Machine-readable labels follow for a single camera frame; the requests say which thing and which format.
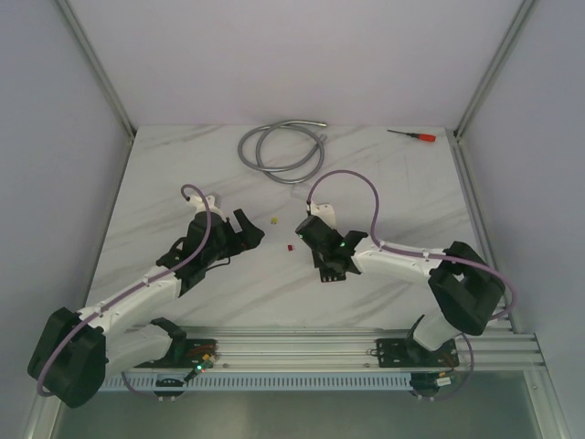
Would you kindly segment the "black fuse box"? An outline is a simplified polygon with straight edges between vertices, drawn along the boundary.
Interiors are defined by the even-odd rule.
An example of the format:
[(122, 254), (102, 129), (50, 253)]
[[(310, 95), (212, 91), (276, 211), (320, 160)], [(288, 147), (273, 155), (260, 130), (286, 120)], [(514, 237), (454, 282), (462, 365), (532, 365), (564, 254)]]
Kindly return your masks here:
[(322, 283), (343, 282), (346, 280), (346, 270), (340, 263), (325, 262), (315, 254), (314, 267), (318, 270)]

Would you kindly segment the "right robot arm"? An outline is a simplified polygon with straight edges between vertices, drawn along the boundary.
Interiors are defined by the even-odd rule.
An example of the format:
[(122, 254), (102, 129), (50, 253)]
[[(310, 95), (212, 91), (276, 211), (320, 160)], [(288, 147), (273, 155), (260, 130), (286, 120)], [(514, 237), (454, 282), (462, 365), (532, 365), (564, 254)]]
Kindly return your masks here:
[(365, 232), (343, 236), (315, 215), (295, 233), (312, 251), (324, 283), (342, 281), (349, 273), (383, 274), (428, 287), (436, 306), (415, 321), (405, 342), (406, 357), (417, 365), (428, 363), (454, 337), (482, 335), (505, 292), (504, 283), (463, 242), (440, 250), (436, 259), (411, 247), (391, 252)]

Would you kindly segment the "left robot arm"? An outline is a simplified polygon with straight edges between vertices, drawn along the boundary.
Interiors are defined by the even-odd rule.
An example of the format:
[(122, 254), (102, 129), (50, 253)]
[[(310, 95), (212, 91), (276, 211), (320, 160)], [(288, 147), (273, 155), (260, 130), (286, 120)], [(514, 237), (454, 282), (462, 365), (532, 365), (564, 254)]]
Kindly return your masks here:
[(202, 210), (145, 277), (93, 306), (52, 313), (27, 367), (41, 397), (70, 408), (88, 402), (113, 375), (146, 363), (175, 368), (186, 361), (186, 332), (159, 310), (203, 281), (215, 262), (257, 248), (265, 233), (240, 209), (240, 226)]

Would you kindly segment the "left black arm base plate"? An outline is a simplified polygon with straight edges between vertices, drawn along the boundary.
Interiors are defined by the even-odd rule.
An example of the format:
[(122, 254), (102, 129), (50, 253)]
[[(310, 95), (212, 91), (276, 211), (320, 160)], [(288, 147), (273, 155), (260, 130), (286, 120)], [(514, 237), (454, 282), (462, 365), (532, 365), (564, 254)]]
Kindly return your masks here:
[(189, 369), (202, 362), (205, 355), (215, 355), (217, 349), (218, 342), (213, 338), (188, 338), (181, 347), (172, 345), (164, 357), (144, 362), (137, 369)]

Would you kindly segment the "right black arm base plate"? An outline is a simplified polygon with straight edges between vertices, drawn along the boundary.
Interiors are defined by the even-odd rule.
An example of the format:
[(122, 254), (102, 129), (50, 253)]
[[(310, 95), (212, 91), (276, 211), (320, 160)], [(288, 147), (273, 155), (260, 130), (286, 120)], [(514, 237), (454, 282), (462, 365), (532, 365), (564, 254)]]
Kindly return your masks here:
[(447, 368), (460, 365), (455, 341), (450, 339), (436, 350), (427, 350), (413, 339), (378, 338), (371, 355), (381, 368)]

